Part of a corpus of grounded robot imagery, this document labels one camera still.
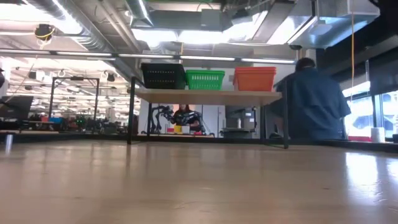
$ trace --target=blue shirt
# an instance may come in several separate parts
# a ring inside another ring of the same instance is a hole
[[[342,118],[351,110],[339,84],[315,68],[306,68],[285,77],[287,81],[289,136],[292,139],[342,139]],[[277,115],[282,113],[282,100],[271,104]]]

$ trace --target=wooden floor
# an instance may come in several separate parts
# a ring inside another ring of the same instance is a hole
[[[66,141],[0,152],[0,223],[398,223],[398,156]]]

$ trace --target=dark hair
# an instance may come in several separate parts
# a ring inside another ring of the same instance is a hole
[[[315,68],[315,62],[310,58],[301,58],[296,63],[296,72],[300,72],[306,68]]]
[[[185,111],[190,111],[190,109],[189,109],[189,105],[185,105]]]

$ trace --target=orange basket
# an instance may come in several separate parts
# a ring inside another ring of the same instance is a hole
[[[234,87],[239,91],[272,91],[275,67],[237,67]]]

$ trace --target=black basket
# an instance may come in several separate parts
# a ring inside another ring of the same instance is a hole
[[[142,63],[146,88],[183,90],[187,85],[185,70],[176,63]]]

